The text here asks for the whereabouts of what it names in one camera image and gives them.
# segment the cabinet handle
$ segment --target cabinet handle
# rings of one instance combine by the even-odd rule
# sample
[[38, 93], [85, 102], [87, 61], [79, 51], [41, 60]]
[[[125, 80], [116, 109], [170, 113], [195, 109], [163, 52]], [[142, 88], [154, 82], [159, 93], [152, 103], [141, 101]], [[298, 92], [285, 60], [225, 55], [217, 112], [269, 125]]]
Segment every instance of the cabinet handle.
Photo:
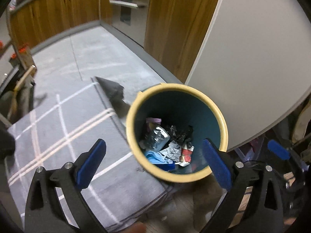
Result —
[[119, 1], [119, 0], [109, 0], [109, 3], [113, 5], [132, 8], [132, 9], [139, 9], [139, 8], [143, 8], [146, 6], [143, 3], [131, 3], [131, 2], [125, 2], [125, 1]]

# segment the oven door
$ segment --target oven door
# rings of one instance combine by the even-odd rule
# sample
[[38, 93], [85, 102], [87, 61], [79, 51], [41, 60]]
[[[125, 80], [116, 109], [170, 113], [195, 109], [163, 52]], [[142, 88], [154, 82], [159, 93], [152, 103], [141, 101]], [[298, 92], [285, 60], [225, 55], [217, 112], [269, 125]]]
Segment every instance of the oven door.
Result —
[[112, 25], [144, 46], [150, 0], [109, 0], [113, 5]]

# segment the yellow rim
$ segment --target yellow rim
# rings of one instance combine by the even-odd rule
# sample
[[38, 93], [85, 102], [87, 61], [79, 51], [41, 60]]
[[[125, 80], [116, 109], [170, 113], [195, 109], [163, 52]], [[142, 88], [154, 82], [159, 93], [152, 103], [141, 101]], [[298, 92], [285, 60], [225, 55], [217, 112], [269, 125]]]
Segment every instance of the yellow rim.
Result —
[[200, 99], [202, 102], [204, 102], [210, 108], [210, 110], [212, 110], [212, 112], [214, 113], [217, 119], [219, 129], [220, 129], [219, 150], [223, 152], [227, 151], [228, 129], [227, 129], [225, 119], [222, 113], [220, 112], [219, 108], [216, 106], [216, 104], [202, 92], [192, 87], [182, 85], [182, 84], [175, 84], [175, 83], [164, 83], [164, 84], [156, 85], [156, 86], [153, 86], [147, 89], [144, 92], [138, 93], [135, 101], [133, 102], [132, 106], [130, 107], [130, 110], [128, 111], [128, 116], [126, 118], [126, 136], [128, 139], [128, 143], [137, 161], [142, 165], [142, 167], [144, 167], [149, 173], [151, 173], [155, 177], [163, 179], [163, 180], [167, 180], [170, 182], [179, 182], [179, 183], [193, 182], [196, 180], [200, 180], [208, 176], [209, 174], [211, 174], [211, 169], [209, 166], [196, 173], [184, 174], [184, 175], [163, 171], [160, 168], [156, 167], [155, 165], [151, 164], [146, 159], [146, 157], [142, 153], [136, 141], [135, 133], [134, 133], [134, 120], [135, 120], [135, 116], [136, 116], [138, 109], [151, 96], [157, 93], [169, 91], [169, 90], [170, 91], [172, 90], [181, 91], [184, 93], [191, 94], [195, 96], [196, 98]]

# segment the plaid tablecloth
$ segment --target plaid tablecloth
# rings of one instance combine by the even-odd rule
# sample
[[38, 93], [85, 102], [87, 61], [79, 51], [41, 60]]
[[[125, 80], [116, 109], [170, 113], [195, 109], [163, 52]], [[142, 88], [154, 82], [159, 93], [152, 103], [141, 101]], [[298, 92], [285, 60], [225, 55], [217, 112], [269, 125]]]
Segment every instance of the plaid tablecloth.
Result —
[[[41, 104], [9, 129], [16, 151], [5, 160], [6, 174], [23, 223], [36, 168], [56, 169], [73, 162], [98, 138], [106, 141], [107, 153], [82, 194], [108, 231], [131, 225], [174, 191], [174, 186], [152, 177], [137, 163], [124, 127], [97, 82], [51, 78], [50, 85], [53, 92], [43, 95]], [[69, 223], [76, 226], [61, 189], [57, 191]]]

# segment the silver bolt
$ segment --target silver bolt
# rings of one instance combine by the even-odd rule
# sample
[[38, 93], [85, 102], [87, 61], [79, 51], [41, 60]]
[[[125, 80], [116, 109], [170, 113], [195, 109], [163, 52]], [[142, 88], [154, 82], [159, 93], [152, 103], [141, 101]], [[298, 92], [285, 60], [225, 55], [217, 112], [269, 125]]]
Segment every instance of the silver bolt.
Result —
[[73, 164], [71, 163], [71, 162], [67, 162], [66, 164], [65, 164], [65, 168], [66, 169], [69, 169], [69, 168], [71, 168], [73, 166]]
[[271, 171], [272, 171], [272, 167], [271, 167], [271, 166], [266, 166], [266, 170], [267, 170], [268, 172], [271, 172]]
[[242, 168], [244, 166], [244, 164], [242, 162], [240, 162], [240, 161], [237, 161], [235, 163], [235, 165], [236, 165], [237, 168]]
[[42, 172], [42, 170], [43, 170], [43, 166], [40, 166], [37, 168], [36, 172]]

